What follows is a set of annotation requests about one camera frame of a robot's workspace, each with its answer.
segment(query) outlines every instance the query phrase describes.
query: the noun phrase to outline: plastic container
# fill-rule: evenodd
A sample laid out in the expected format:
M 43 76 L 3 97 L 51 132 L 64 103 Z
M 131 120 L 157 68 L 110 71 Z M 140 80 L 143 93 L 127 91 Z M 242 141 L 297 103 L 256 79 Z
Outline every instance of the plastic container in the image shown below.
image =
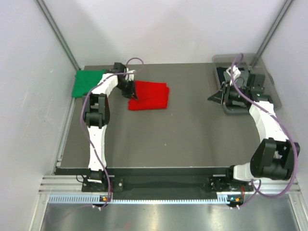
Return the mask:
M 225 67 L 228 68 L 231 66 L 234 58 L 237 56 L 237 54 L 223 54 L 223 55 L 215 55 L 212 58 L 213 61 L 213 67 L 215 71 L 215 78 L 217 81 L 217 87 L 218 90 L 220 89 L 221 83 L 219 80 L 217 68 L 218 67 Z M 268 73 L 265 64 L 262 59 L 259 59 L 256 66 L 254 68 L 251 68 L 249 65 L 251 64 L 255 54 L 244 54 L 243 61 L 240 63 L 239 68 L 249 69 L 254 74 L 263 74 L 265 75 L 265 81 L 264 81 L 264 93 L 271 96 L 273 99 L 274 109 L 279 110 L 282 106 L 281 101 L 279 99 L 279 96 L 277 94 L 277 91 L 275 89 L 275 82 L 271 75 Z M 226 106 L 223 107 L 224 111 L 228 115 L 241 115 L 241 114 L 248 114 L 249 112 L 246 109 L 239 110 L 238 108 L 234 110 L 233 108 L 228 108 Z

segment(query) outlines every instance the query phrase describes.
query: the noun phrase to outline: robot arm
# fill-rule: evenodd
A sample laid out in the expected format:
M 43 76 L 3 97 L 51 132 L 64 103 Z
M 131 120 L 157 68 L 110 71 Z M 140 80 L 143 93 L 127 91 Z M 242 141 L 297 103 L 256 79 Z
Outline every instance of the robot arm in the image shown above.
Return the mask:
M 132 73 L 129 75 L 115 75 L 114 73 Z M 122 95 L 126 98 L 137 98 L 134 87 L 134 71 L 128 71 L 126 67 L 121 63 L 115 63 L 114 68 L 105 72 L 99 83 L 104 83 L 94 89 L 86 102 L 86 107 L 83 115 L 84 122 L 86 122 L 89 136 L 94 144 L 100 160 L 107 165 L 104 153 L 104 140 L 107 124 L 110 120 L 110 111 L 108 105 L 108 96 L 111 91 L 117 87 L 122 90 Z M 102 172 L 103 167 L 98 161 L 93 147 L 90 145 L 90 162 L 89 168 L 92 171 Z M 91 182 L 101 183 L 102 179 L 99 174 L 98 177 L 88 179 Z
M 237 67 L 234 67 L 233 73 L 235 78 L 240 76 Z M 242 106 L 239 107 L 241 110 L 247 110 L 252 116 L 260 136 L 260 145 L 251 161 L 244 165 L 231 166 L 227 170 L 226 176 L 229 181 L 250 181 L 259 178 L 288 180 L 293 172 L 293 149 L 280 125 L 270 116 L 275 116 L 275 112 L 271 97 L 264 94 L 264 79 L 264 75 L 250 74 L 247 85 L 240 87 L 240 91 L 269 113 L 243 99 L 232 83 L 224 83 L 217 93 L 208 98 L 221 105 L 241 102 Z M 295 146 L 299 154 L 298 143 L 295 143 Z

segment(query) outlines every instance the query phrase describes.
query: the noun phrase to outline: red cloth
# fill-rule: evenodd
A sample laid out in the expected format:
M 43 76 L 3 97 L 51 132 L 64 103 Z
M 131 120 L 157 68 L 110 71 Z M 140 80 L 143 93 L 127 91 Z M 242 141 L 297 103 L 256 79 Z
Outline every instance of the red cloth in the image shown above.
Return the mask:
M 166 83 L 135 81 L 138 100 L 131 99 L 128 109 L 132 111 L 167 108 L 169 87 Z

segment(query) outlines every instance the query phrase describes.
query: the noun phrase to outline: folded green cloth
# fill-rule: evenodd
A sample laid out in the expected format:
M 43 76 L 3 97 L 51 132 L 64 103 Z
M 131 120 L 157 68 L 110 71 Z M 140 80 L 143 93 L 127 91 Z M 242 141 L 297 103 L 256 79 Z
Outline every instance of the folded green cloth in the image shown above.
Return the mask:
M 105 70 L 101 71 L 77 71 L 73 87 L 72 97 L 82 97 L 84 93 L 89 92 L 102 79 Z

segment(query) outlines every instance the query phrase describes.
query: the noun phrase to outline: cloth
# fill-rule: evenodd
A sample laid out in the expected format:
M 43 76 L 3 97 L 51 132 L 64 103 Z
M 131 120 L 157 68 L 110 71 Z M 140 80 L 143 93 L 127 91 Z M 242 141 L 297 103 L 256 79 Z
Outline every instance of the cloth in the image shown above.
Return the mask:
M 169 98 L 169 87 L 166 83 L 135 81 L 138 100 L 131 99 L 128 109 L 132 111 L 165 109 Z
M 105 70 L 101 71 L 77 71 L 75 83 L 72 91 L 72 97 L 82 97 L 84 93 L 89 92 L 102 79 Z

